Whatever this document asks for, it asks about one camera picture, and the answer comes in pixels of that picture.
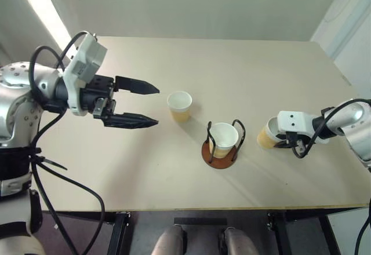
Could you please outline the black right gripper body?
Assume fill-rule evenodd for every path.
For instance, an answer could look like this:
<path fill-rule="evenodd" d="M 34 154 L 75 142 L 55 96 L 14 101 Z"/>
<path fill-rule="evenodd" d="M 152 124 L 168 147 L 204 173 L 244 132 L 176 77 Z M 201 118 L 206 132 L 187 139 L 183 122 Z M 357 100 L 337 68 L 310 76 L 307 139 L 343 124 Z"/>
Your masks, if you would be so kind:
<path fill-rule="evenodd" d="M 277 135 L 279 141 L 286 140 L 289 144 L 289 148 L 298 147 L 299 144 L 307 145 L 309 143 L 309 137 L 296 132 L 286 132 L 285 134 Z"/>

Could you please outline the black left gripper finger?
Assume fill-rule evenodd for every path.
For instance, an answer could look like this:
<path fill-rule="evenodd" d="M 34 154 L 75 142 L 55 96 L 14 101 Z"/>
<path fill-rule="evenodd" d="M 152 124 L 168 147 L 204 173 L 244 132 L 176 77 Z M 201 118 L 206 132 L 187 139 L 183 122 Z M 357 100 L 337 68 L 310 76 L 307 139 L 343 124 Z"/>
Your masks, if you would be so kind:
<path fill-rule="evenodd" d="M 156 119 L 142 114 L 123 113 L 107 115 L 103 118 L 104 126 L 121 129 L 142 129 L 150 128 L 158 124 Z"/>
<path fill-rule="evenodd" d="M 146 81 L 122 76 L 115 77 L 115 91 L 117 92 L 118 90 L 127 90 L 135 94 L 160 93 L 158 88 Z"/>

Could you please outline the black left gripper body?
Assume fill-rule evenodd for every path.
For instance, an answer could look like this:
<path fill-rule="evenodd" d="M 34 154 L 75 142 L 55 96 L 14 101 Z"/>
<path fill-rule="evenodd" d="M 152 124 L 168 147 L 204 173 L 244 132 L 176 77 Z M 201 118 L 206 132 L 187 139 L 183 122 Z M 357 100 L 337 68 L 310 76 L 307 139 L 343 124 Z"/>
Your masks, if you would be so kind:
<path fill-rule="evenodd" d="M 95 75 L 80 90 L 80 105 L 84 111 L 92 114 L 95 119 L 107 120 L 114 114 L 116 101 L 114 95 L 114 79 Z"/>

